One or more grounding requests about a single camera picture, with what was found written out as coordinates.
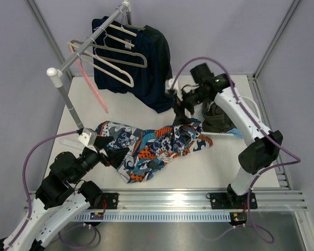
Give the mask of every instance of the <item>navy shirt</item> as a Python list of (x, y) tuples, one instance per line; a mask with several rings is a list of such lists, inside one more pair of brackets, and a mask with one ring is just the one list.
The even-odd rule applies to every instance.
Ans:
[[(93, 30), (99, 27), (107, 17), (103, 19), (94, 19), (92, 21)], [(118, 22), (114, 21), (112, 23), (116, 26), (121, 26)], [(125, 29), (130, 30), (137, 34), (136, 37), (129, 35), (125, 32), (119, 31), (117, 29), (108, 27), (106, 29), (107, 34), (115, 36), (119, 39), (126, 40), (132, 44), (134, 47), (131, 49), (126, 48), (126, 45), (118, 42), (114, 39), (106, 37), (105, 43), (107, 46), (127, 50), (131, 52), (138, 52), (143, 54), (147, 58), (148, 67), (141, 68), (131, 65), (119, 64), (110, 62), (122, 70), (128, 72), (134, 80), (134, 87), (131, 88), (120, 81), (108, 76), (107, 74), (94, 69), (94, 80), (99, 89), (108, 89), (114, 93), (133, 93), (138, 99), (145, 103), (150, 108), (154, 109), (156, 112), (164, 112), (169, 110), (172, 107), (173, 100), (165, 96), (165, 83), (162, 79), (162, 74), (159, 66), (158, 54), (156, 51), (155, 44), (144, 34), (140, 33), (136, 29), (131, 29), (125, 27)], [(96, 43), (98, 45), (104, 45), (105, 33), (103, 32), (97, 39)], [(107, 51), (103, 49), (96, 49), (96, 54), (99, 56), (104, 56), (107, 58), (118, 59), (122, 61), (143, 64), (143, 59), (138, 56), (127, 55), (123, 53)], [(113, 73), (116, 76), (121, 77), (129, 82), (129, 79), (126, 75), (119, 73), (117, 70), (105, 65), (99, 60), (94, 59), (94, 64), (100, 66), (101, 68)]]

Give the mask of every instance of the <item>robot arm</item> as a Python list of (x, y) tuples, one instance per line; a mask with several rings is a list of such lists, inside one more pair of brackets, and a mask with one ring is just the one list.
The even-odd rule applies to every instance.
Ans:
[(91, 129), (82, 129), (79, 134), (78, 139), (85, 145), (82, 154), (76, 158), (62, 152), (55, 158), (49, 175), (36, 191), (30, 217), (26, 214), (9, 237), (0, 239), (0, 250), (44, 250), (77, 214), (102, 204), (103, 193), (92, 181), (82, 184), (66, 202), (74, 192), (70, 184), (77, 184), (99, 162), (118, 167), (129, 149), (110, 150), (107, 144), (113, 137), (97, 136)]
[[(249, 186), (257, 173), (270, 166), (277, 159), (279, 148), (263, 136), (262, 132), (241, 108), (239, 103), (245, 103), (236, 88), (235, 92), (239, 97), (239, 101), (235, 98), (226, 74), (214, 76), (207, 64), (198, 65), (190, 72), (198, 87), (188, 93), (181, 90), (181, 95), (177, 95), (176, 92), (173, 93), (176, 99), (173, 107), (176, 113), (174, 125), (189, 123), (189, 119), (185, 116), (185, 110), (193, 114), (194, 106), (204, 101), (214, 101), (240, 130), (247, 147), (239, 154), (241, 168), (235, 180), (227, 188), (227, 197), (231, 204), (235, 204), (242, 195), (249, 191)], [(272, 132), (247, 105), (244, 106), (247, 112), (259, 123), (261, 129), (281, 145), (282, 134), (279, 131)]]

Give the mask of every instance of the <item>white plastic hanger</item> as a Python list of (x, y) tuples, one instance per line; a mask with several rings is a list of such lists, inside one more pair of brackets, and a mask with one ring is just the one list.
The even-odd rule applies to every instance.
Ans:
[(109, 26), (110, 26), (111, 28), (113, 28), (113, 29), (117, 29), (117, 30), (123, 31), (124, 33), (127, 33), (127, 34), (129, 34), (129, 35), (132, 35), (132, 36), (134, 36), (134, 37), (137, 36), (136, 33), (132, 32), (132, 31), (130, 31), (130, 30), (126, 30), (123, 26), (121, 26), (121, 27), (118, 27), (118, 26), (116, 26), (116, 25), (109, 25)]
[[(97, 30), (97, 29), (103, 29), (103, 30), (106, 32), (106, 30), (105, 30), (103, 27), (101, 27), (101, 26), (96, 27), (94, 30)], [(125, 40), (119, 39), (119, 38), (114, 37), (114, 36), (112, 36), (112, 35), (107, 35), (107, 37), (112, 38), (112, 39), (114, 39), (114, 40), (116, 40), (116, 41), (118, 41), (118, 42), (120, 42), (120, 43), (124, 43), (124, 44), (126, 44), (127, 46), (130, 46), (130, 47), (134, 47), (134, 46), (135, 46), (135, 45), (132, 44), (132, 43), (129, 43), (129, 42), (125, 41)]]
[[(80, 44), (82, 45), (83, 42), (81, 41), (78, 41), (78, 40), (71, 40), (71, 43), (77, 43), (77, 44)], [(111, 59), (111, 58), (107, 58), (105, 56), (99, 56), (100, 58), (104, 59), (104, 60), (107, 60), (109, 62), (114, 62), (114, 63), (119, 63), (119, 64), (125, 64), (125, 65), (131, 65), (131, 66), (135, 66), (135, 67), (140, 67), (140, 68), (147, 68), (148, 66), (148, 60), (147, 58), (141, 54), (141, 53), (138, 53), (138, 52), (131, 52), (131, 51), (126, 51), (126, 50), (120, 50), (120, 49), (115, 49), (115, 48), (111, 48), (111, 47), (108, 47), (106, 44), (105, 45), (97, 45), (97, 44), (91, 44), (91, 47), (93, 48), (98, 48), (98, 49), (103, 49), (103, 50), (107, 50), (107, 51), (114, 51), (114, 52), (118, 52), (118, 53), (123, 53), (123, 54), (127, 54), (127, 55), (132, 55), (132, 56), (139, 56), (140, 58), (143, 59), (143, 64), (137, 64), (137, 63), (131, 63), (131, 62), (127, 62), (127, 61), (122, 61), (122, 60), (118, 60), (118, 59)]]
[(118, 10), (121, 12), (121, 14), (122, 14), (121, 27), (118, 27), (118, 26), (112, 25), (112, 24), (110, 24), (109, 26), (110, 26), (111, 28), (114, 28), (114, 29), (123, 31), (124, 33), (130, 34), (130, 35), (136, 37), (136, 36), (137, 36), (136, 33), (132, 32), (132, 31), (129, 31), (129, 30), (126, 30), (126, 29), (123, 27), (122, 23), (123, 23), (124, 18), (125, 18), (124, 13), (122, 12), (122, 10), (119, 9), (119, 7), (117, 7), (116, 9), (118, 9)]
[[(78, 46), (76, 46), (76, 45), (74, 45), (74, 44), (72, 44), (72, 43), (68, 43), (68, 45), (71, 46), (71, 47), (73, 47), (73, 48), (75, 48), (75, 49), (78, 49), (78, 48), (79, 48)], [(92, 57), (92, 58), (94, 58), (94, 59), (96, 59), (96, 60), (99, 60), (100, 62), (102, 62), (102, 63), (108, 65), (109, 67), (112, 67), (113, 69), (117, 70), (119, 73), (126, 75), (126, 76), (129, 78), (129, 81), (130, 81), (129, 83), (128, 83), (127, 81), (123, 80), (122, 78), (120, 78), (120, 77), (114, 75), (113, 73), (111, 73), (111, 72), (109, 72), (109, 71), (107, 71), (107, 70), (105, 70), (105, 69), (102, 69), (102, 68), (99, 67), (98, 65), (95, 65), (93, 62), (91, 62), (91, 61), (89, 61), (89, 60), (87, 60), (87, 59), (85, 59), (85, 58), (80, 57), (81, 60), (83, 60), (83, 61), (86, 62), (87, 64), (90, 64), (91, 66), (93, 66), (94, 68), (98, 69), (99, 71), (101, 71), (101, 72), (103, 72), (103, 73), (105, 73), (105, 74), (111, 76), (112, 78), (115, 78), (116, 80), (120, 81), (121, 83), (124, 83), (125, 85), (128, 85), (129, 87), (134, 87), (134, 80), (132, 79), (131, 75), (130, 75), (128, 72), (126, 72), (126, 71), (124, 71), (124, 70), (121, 70), (119, 67), (117, 67), (117, 66), (115, 66), (115, 65), (113, 65), (113, 64), (111, 64), (111, 63), (109, 63), (109, 62), (107, 62), (106, 60), (104, 60), (104, 59), (100, 58), (99, 56), (94, 55), (94, 54), (92, 54), (92, 53), (90, 53), (90, 52), (88, 52), (88, 51), (85, 51), (85, 52), (83, 53), (83, 55), (87, 55), (87, 56), (90, 56), (90, 57)]]

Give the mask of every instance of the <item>metal frame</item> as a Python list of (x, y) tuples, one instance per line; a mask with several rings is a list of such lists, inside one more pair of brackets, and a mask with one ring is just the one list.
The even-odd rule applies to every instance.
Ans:
[[(47, 23), (46, 20), (44, 19), (41, 11), (39, 10), (38, 5), (36, 4), (35, 0), (26, 0), (27, 4), (29, 5), (31, 12), (33, 13), (33, 15), (35, 16), (38, 24), (40, 25), (52, 51), (54, 52), (56, 58), (58, 59), (58, 61), (62, 64), (65, 62), (65, 57), (63, 56), (61, 50), (59, 49), (58, 44), (56, 43)], [(72, 78), (74, 77), (73, 73), (71, 72), (71, 70), (69, 69), (66, 72), (66, 75), (68, 76), (68, 78), (70, 80), (72, 80)]]
[(260, 64), (258, 65), (255, 73), (254, 73), (254, 79), (258, 79), (258, 76), (260, 75), (264, 65), (266, 64), (268, 58), (270, 57), (272, 51), (274, 50), (274, 48), (276, 47), (279, 39), (281, 38), (283, 32), (285, 31), (285, 28), (287, 27), (288, 23), (290, 22), (292, 16), (294, 15), (295, 11), (297, 10), (298, 6), (300, 5), (300, 3), (302, 2), (302, 0), (293, 0), (288, 11), (285, 14), (285, 17), (282, 21), (282, 23), (280, 24), (278, 30), (276, 31), (276, 34), (274, 35), (270, 45), (268, 46)]
[[(274, 38), (272, 39), (270, 45), (268, 46), (263, 58), (261, 59), (256, 71), (253, 75), (248, 76), (248, 81), (250, 88), (253, 94), (255, 101), (257, 102), (260, 112), (263, 117), (264, 123), (270, 126), (269, 116), (266, 112), (266, 105), (262, 98), (260, 87), (257, 84), (257, 78), (260, 75), (263, 67), (265, 66), (268, 58), (272, 54), (275, 46), (277, 45), (280, 37), (286, 29), (286, 26), (290, 22), (293, 14), (297, 10), (297, 7), (300, 5), (302, 0), (293, 0), (282, 23), (280, 24)], [(34, 12), (35, 17), (37, 18), (44, 34), (46, 35), (49, 44), (51, 45), (53, 51), (57, 55), (57, 58), (62, 62), (61, 67), (58, 70), (58, 75), (61, 75), (62, 72), (69, 70), (70, 65), (79, 58), (79, 56), (92, 44), (93, 40), (96, 39), (106, 27), (120, 14), (120, 10), (126, 8), (127, 12), (127, 21), (128, 24), (132, 24), (131, 21), (131, 6), (130, 0), (125, 0), (123, 4), (105, 21), (100, 29), (97, 29), (91, 36), (88, 38), (80, 49), (77, 51), (77, 54), (71, 55), (66, 61), (56, 44), (49, 28), (46, 25), (46, 22), (39, 11), (34, 0), (27, 0), (31, 9)], [(70, 99), (66, 92), (62, 89), (63, 87), (58, 87), (61, 91), (61, 94), (66, 102), (66, 105), (69, 105), (68, 108), (70, 112), (75, 112), (74, 107), (70, 104)], [(79, 117), (75, 112), (76, 124), (81, 123)], [(282, 163), (282, 159), (279, 156), (278, 163)], [(253, 211), (294, 211), (298, 226), (302, 238), (304, 240), (307, 250), (314, 250), (314, 230), (309, 221), (307, 205), (304, 201), (304, 197), (301, 191), (292, 190), (291, 181), (288, 172), (284, 167), (276, 168), (276, 174), (280, 184), (278, 189), (257, 189), (254, 191), (257, 198), (257, 203), (259, 208)], [(211, 212), (209, 200), (206, 198), (208, 192), (219, 192), (222, 189), (191, 189), (191, 190), (182, 190), (182, 189), (173, 189), (173, 190), (116, 190), (115, 192), (119, 193), (119, 208), (116, 210), (119, 214), (124, 212), (142, 212), (145, 215), (147, 212)]]

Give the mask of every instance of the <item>white basket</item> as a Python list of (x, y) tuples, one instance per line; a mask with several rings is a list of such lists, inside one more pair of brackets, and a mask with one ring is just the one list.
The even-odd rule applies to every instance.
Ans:
[[(259, 120), (262, 120), (258, 105), (253, 101), (251, 98), (242, 97), (245, 104), (252, 110), (252, 112), (259, 118)], [(198, 105), (194, 107), (194, 114), (192, 115), (192, 118), (196, 118), (203, 123), (204, 116), (203, 116), (203, 105)], [(234, 136), (232, 133), (217, 133), (217, 132), (201, 132), (202, 135), (205, 135), (211, 139), (236, 139), (237, 137)]]

